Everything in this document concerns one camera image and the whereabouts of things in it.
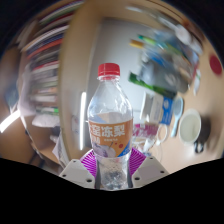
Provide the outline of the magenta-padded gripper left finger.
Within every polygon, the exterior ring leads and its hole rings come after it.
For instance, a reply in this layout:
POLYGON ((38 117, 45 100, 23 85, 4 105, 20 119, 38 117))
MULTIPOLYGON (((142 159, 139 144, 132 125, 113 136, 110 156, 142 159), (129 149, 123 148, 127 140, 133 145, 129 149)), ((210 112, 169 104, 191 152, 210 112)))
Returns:
POLYGON ((60 177, 78 186, 94 189, 97 177, 97 161, 92 150, 80 159, 72 159, 60 177))

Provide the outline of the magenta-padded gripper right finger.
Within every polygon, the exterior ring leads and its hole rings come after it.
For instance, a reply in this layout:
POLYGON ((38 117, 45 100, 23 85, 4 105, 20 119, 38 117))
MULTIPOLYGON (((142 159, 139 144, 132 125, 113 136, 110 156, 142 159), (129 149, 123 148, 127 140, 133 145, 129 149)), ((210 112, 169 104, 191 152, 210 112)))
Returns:
POLYGON ((168 175, 154 156, 145 156, 133 148, 129 159, 128 186, 140 188, 168 175))

